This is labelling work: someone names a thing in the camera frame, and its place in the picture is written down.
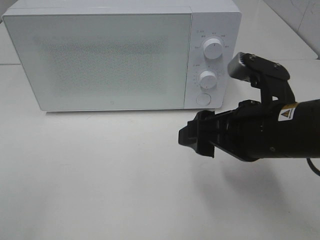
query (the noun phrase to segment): warning label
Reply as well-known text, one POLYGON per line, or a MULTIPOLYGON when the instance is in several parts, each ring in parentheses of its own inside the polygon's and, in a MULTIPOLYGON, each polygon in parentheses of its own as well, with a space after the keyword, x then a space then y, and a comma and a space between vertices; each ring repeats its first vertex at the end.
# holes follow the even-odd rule
POLYGON ((278 121, 281 122, 281 121, 292 120, 294 118, 297 105, 298 103, 285 105, 279 113, 278 121))

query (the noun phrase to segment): microwave oven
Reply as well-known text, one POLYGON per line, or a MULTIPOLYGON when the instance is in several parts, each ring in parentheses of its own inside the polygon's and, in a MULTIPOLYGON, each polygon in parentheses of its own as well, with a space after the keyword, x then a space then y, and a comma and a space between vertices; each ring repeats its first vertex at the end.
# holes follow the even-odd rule
POLYGON ((219 108, 231 0, 18 0, 2 16, 40 109, 219 108))

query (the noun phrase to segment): white tabletop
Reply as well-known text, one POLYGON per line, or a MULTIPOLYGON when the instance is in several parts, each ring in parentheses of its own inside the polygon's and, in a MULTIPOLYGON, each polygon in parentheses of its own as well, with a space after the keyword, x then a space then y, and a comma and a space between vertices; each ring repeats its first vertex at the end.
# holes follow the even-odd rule
MULTIPOLYGON (((270 60, 309 60, 317 54, 263 0, 234 0, 242 12, 235 53, 255 53, 270 60)), ((0 65, 19 64, 3 23, 0 65)))
MULTIPOLYGON (((320 61, 280 63, 298 101, 320 98, 320 61)), ((305 159, 199 156, 178 145, 195 110, 45 113, 21 66, 0 76, 0 239, 319 239, 305 159)), ((246 99, 232 80, 220 112, 246 99)))

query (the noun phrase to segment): power knob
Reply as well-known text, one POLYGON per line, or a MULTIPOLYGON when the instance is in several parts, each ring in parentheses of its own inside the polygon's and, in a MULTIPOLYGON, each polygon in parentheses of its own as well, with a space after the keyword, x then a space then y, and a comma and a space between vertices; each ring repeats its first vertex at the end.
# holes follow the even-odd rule
POLYGON ((207 59, 217 59, 222 54, 223 44, 218 38, 210 38, 203 44, 203 53, 207 59))
POLYGON ((213 71, 203 71, 199 76, 199 84, 203 89, 212 89, 217 82, 217 76, 213 71))

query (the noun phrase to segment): microwave door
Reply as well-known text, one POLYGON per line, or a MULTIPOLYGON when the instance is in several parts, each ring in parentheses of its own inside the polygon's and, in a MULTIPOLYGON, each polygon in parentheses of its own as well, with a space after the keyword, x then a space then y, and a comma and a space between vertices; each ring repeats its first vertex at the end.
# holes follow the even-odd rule
POLYGON ((8 16, 5 24, 44 111, 183 109, 185 9, 8 16))

